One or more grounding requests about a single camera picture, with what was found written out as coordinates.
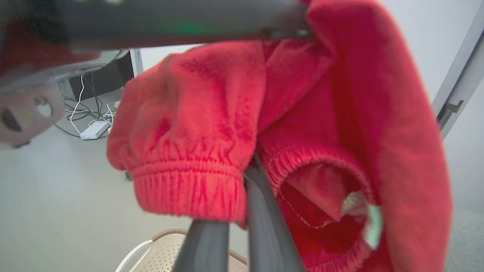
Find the pink object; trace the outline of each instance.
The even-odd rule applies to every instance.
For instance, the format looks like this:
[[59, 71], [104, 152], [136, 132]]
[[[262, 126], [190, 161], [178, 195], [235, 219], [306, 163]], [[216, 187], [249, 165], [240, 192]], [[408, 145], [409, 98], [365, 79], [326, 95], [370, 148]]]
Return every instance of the pink object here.
[[[27, 89], [0, 99], [0, 142], [14, 147], [29, 143], [64, 115], [64, 101], [56, 83]], [[47, 114], [39, 112], [40, 105], [48, 108]], [[7, 114], [17, 123], [15, 129], [6, 124]]]
[[314, 0], [314, 39], [171, 55], [130, 81], [108, 139], [147, 211], [245, 222], [256, 146], [308, 271], [443, 271], [439, 129], [387, 13]]

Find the power strip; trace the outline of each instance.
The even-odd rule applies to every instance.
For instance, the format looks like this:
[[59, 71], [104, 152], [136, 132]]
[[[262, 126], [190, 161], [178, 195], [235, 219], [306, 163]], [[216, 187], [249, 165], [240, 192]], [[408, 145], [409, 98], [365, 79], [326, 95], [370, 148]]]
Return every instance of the power strip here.
[[110, 124], [106, 121], [96, 121], [91, 124], [85, 131], [81, 133], [81, 140], [94, 140], [99, 138], [101, 134], [108, 129]]

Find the metal frame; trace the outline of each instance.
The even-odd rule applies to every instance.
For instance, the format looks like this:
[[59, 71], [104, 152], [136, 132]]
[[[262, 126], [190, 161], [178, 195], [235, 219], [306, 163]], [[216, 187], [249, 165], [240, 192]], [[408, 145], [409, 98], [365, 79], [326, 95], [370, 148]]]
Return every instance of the metal frame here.
[[484, 77], [484, 2], [434, 99], [442, 137], [446, 137]]
[[137, 76], [144, 71], [143, 60], [141, 58], [141, 48], [131, 48], [131, 64], [133, 65], [133, 75]]

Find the white plastic basket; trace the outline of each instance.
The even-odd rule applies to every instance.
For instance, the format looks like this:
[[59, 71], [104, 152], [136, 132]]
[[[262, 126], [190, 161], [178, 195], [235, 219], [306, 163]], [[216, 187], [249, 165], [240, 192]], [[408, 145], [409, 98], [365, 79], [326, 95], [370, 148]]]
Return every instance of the white plastic basket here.
[[[124, 257], [116, 272], [170, 272], [185, 240], [186, 233], [187, 231], [184, 229], [170, 229], [139, 244]], [[131, 268], [127, 267], [131, 259], [141, 252], [144, 253], [139, 260]], [[228, 272], [248, 272], [247, 260], [230, 251]]]

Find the dark gray metal bar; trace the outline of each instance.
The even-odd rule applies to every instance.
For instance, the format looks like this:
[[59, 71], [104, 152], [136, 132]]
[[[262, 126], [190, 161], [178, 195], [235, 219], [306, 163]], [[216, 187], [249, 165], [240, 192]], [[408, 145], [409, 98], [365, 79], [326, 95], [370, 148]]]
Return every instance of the dark gray metal bar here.
[[296, 0], [25, 0], [34, 35], [119, 49], [311, 35]]
[[304, 272], [299, 253], [269, 187], [264, 169], [249, 166], [247, 184], [247, 220], [251, 272]]
[[172, 272], [227, 272], [228, 223], [194, 220]]

